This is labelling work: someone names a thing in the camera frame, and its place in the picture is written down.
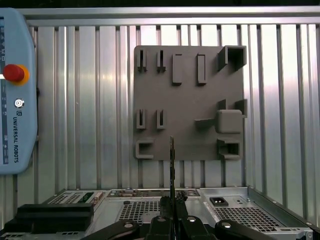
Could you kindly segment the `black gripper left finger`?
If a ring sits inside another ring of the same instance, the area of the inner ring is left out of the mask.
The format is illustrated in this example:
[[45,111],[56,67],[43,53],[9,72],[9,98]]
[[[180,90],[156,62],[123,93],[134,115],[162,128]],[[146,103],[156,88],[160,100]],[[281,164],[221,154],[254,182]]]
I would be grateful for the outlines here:
[[147,226],[130,219],[121,219],[90,235],[87,240],[171,240],[172,200],[169,196],[160,199],[160,215],[152,218]]

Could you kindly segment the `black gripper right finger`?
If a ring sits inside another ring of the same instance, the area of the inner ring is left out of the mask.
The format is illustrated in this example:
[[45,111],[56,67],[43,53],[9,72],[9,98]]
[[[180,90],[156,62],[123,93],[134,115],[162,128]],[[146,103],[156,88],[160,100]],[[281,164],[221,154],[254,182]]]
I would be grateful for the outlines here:
[[272,240],[273,237],[232,220],[218,221],[212,230],[186,208],[186,192],[174,196],[174,217],[179,240]]

